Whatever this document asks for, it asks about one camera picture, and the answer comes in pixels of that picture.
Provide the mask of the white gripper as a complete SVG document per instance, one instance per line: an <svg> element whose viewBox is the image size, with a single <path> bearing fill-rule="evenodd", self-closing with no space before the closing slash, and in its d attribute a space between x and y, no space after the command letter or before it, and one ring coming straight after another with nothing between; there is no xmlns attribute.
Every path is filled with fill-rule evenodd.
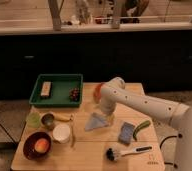
<svg viewBox="0 0 192 171"><path fill-rule="evenodd" d="M105 118L108 125L113 125L115 118L113 112L115 111L116 103L109 99L102 98L99 103L99 108L104 114L106 114Z"/></svg>

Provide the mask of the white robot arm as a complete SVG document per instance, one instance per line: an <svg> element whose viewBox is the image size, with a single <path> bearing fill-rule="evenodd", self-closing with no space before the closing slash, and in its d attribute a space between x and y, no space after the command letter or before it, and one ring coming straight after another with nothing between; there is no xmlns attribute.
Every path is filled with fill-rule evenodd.
<svg viewBox="0 0 192 171"><path fill-rule="evenodd" d="M113 114L120 103L176 129L174 171L192 171L192 106L127 91L121 77L105 82L100 93L99 105L104 114Z"/></svg>

